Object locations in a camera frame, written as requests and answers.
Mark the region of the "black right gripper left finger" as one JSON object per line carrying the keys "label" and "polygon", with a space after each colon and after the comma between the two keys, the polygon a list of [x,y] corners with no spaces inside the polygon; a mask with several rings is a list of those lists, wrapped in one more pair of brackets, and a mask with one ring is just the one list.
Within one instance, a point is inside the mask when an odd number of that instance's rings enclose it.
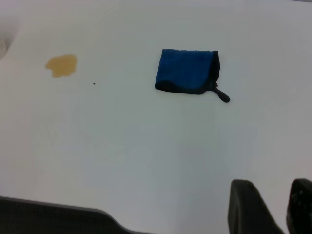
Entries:
{"label": "black right gripper left finger", "polygon": [[230,234],[282,234],[258,189],[247,180],[231,182],[228,209]]}

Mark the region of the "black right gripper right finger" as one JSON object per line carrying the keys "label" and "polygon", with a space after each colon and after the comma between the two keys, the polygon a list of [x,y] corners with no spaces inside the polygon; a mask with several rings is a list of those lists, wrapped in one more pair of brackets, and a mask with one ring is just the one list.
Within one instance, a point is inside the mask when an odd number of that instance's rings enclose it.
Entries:
{"label": "black right gripper right finger", "polygon": [[295,179],[291,186],[286,217],[290,234],[312,233],[312,182]]}

